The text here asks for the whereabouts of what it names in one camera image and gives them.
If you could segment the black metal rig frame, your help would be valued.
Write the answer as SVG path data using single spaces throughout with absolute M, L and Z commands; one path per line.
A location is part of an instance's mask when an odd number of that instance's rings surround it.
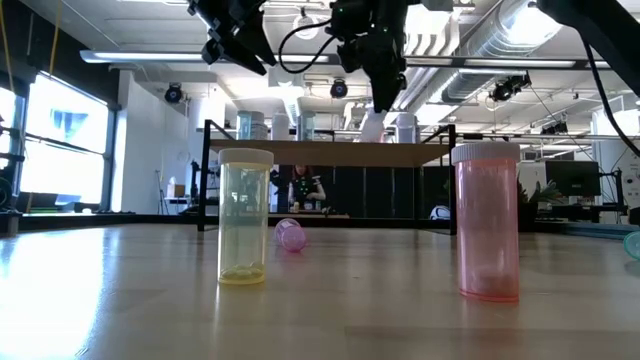
M 455 225 L 447 220 L 428 219 L 369 219 L 349 218 L 346 215 L 270 214 L 268 225 L 275 226 L 281 220 L 291 218 L 302 227 L 322 228 L 384 228 L 444 230 L 454 232 Z M 18 232 L 51 231 L 60 229 L 104 227 L 128 224 L 193 225 L 198 230 L 212 229 L 219 224 L 216 216 L 174 216 L 143 214 L 0 214 L 0 237 L 13 236 Z

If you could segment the black computer monitor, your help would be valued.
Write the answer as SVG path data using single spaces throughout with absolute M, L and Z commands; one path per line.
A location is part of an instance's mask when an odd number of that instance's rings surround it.
M 554 182 L 565 197 L 595 197 L 601 195 L 600 171 L 597 162 L 550 160 L 545 162 L 546 180 Z

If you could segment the silver ventilation duct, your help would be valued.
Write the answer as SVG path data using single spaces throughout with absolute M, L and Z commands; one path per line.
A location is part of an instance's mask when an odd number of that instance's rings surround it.
M 442 55 L 460 57 L 526 57 L 533 54 L 561 29 L 541 12 L 537 0 L 501 0 L 476 30 Z M 420 97 L 428 102 L 461 103 L 493 80 L 492 74 L 464 73 L 460 69 L 412 69 L 408 88 L 395 100 L 396 109 L 407 109 Z

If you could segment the large white labelled bottle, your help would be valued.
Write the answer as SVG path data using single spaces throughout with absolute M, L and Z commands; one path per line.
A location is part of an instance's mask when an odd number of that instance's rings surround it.
M 269 128 L 265 124 L 264 114 L 258 111 L 251 112 L 250 122 L 250 139 L 251 140 L 267 140 Z

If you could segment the small magenta pill bottle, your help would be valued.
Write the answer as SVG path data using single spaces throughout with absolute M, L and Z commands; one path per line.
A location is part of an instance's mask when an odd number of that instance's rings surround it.
M 299 253 L 307 245 L 307 237 L 301 225 L 292 218 L 280 220 L 275 226 L 275 238 L 288 252 Z

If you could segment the translucent white pill bottle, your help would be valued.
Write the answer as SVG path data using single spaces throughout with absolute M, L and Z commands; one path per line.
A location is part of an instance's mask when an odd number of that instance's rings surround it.
M 271 139 L 274 141 L 286 141 L 289 139 L 290 120 L 286 114 L 275 113 L 271 122 Z
M 396 141 L 398 143 L 415 143 L 417 136 L 417 118 L 411 113 L 400 113 L 396 117 Z

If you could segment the long ceiling light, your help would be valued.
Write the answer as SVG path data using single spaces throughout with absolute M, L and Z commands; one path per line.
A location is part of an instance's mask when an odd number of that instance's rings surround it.
M 315 55 L 284 54 L 286 64 L 306 64 Z M 80 57 L 86 63 L 202 63 L 202 55 L 190 52 L 135 52 L 135 51 L 93 51 L 81 50 Z M 316 64 L 339 65 L 337 55 L 319 55 Z
M 458 69 L 590 70 L 587 59 L 408 57 L 408 67 Z

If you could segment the small green potted plant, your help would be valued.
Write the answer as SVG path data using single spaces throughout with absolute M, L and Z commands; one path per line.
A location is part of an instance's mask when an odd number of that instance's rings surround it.
M 550 181 L 544 187 L 537 182 L 532 195 L 527 194 L 520 181 L 517 181 L 517 189 L 518 230 L 520 232 L 532 232 L 537 218 L 538 205 L 540 203 L 556 202 L 561 197 L 561 193 L 556 188 L 556 183 L 554 181 Z

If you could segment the pink-white cap front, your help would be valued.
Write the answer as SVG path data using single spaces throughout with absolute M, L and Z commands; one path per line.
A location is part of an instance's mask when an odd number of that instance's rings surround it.
M 518 145 L 462 144 L 455 170 L 458 285 L 485 301 L 519 300 Z

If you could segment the yellow transparent pill bottle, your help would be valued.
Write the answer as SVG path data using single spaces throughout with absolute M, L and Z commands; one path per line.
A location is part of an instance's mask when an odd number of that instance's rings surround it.
M 252 285 L 265 280 L 270 171 L 265 150 L 227 148 L 220 164 L 218 281 Z

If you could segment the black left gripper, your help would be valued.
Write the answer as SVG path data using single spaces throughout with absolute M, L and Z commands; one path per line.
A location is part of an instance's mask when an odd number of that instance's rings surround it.
M 211 65 L 224 55 L 241 67 L 265 75 L 264 64 L 274 66 L 276 59 L 262 26 L 261 6 L 265 0 L 187 0 L 187 11 L 207 26 L 208 40 L 201 56 Z

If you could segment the large glass window wall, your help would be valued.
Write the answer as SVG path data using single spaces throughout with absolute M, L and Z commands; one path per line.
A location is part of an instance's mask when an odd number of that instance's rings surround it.
M 20 155 L 14 193 L 31 202 L 53 195 L 57 205 L 103 199 L 110 109 L 70 84 L 40 73 L 21 94 L 0 85 L 0 153 Z

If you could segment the white cap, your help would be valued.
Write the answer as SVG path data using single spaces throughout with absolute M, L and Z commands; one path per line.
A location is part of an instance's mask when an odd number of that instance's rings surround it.
M 387 112 L 375 112 L 369 109 L 361 123 L 359 140 L 366 143 L 380 143 L 385 133 L 384 120 Z

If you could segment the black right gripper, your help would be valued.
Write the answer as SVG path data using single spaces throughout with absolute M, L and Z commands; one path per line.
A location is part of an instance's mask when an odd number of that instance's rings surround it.
M 336 0 L 327 33 L 338 41 L 347 73 L 363 69 L 372 87 L 374 111 L 388 111 L 407 80 L 403 47 L 408 0 Z

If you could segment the person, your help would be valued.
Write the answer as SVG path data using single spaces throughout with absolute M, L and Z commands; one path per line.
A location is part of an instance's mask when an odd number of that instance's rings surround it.
M 321 178 L 314 174 L 312 167 L 307 165 L 294 165 L 288 187 L 289 204 L 315 204 L 318 201 L 323 202 L 325 200 L 326 192 L 321 183 Z

